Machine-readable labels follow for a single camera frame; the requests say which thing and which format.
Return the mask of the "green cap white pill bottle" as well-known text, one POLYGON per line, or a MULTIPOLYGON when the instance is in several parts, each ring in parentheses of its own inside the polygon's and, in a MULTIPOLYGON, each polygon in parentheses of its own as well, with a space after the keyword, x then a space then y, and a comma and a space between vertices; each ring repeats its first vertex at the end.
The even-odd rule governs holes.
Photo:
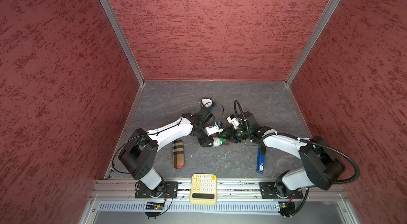
POLYGON ((225 139, 218 138, 218 137, 213 137, 212 147, 219 147, 225 142, 226 142, 225 139))

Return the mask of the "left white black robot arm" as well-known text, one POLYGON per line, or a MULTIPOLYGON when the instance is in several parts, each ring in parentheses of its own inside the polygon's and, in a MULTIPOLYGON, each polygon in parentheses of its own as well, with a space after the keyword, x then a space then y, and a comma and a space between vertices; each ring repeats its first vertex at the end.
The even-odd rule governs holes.
POLYGON ((139 128, 123 145, 118 159, 133 179, 141 181, 151 191, 160 192, 163 178, 153 167, 157 152, 188 135, 203 143, 213 142, 205 129, 212 117, 212 112, 203 107, 194 115, 182 114, 175 122, 158 129, 145 131, 139 128))

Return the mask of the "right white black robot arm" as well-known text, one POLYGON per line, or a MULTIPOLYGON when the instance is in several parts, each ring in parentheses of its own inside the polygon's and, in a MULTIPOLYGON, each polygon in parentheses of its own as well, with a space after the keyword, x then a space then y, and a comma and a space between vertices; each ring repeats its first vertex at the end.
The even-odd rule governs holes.
POLYGON ((262 149, 278 149, 302 161, 303 167, 286 171, 276 179, 275 190, 280 197, 288 197, 300 188, 328 190, 346 169, 338 154, 328 149, 321 137, 303 139, 260 126, 250 112, 238 117, 233 114, 227 121, 231 126, 220 134, 221 139, 233 143, 249 140, 262 149))

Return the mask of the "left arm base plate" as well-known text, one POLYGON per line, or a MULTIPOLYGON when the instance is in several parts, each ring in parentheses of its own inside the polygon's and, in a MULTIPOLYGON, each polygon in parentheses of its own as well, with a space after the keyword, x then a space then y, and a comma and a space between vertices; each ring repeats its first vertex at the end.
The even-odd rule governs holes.
POLYGON ((157 188, 151 190, 144 183, 135 184, 136 199, 164 199, 176 198, 178 194, 179 182, 161 182, 157 188))

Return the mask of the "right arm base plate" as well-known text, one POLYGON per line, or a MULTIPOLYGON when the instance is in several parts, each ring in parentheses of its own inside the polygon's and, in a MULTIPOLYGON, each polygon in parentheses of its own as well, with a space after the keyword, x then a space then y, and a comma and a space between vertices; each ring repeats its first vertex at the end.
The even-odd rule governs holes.
POLYGON ((282 183, 260 182, 259 190, 263 199, 302 199, 304 197, 301 189, 290 191, 285 189, 282 183))

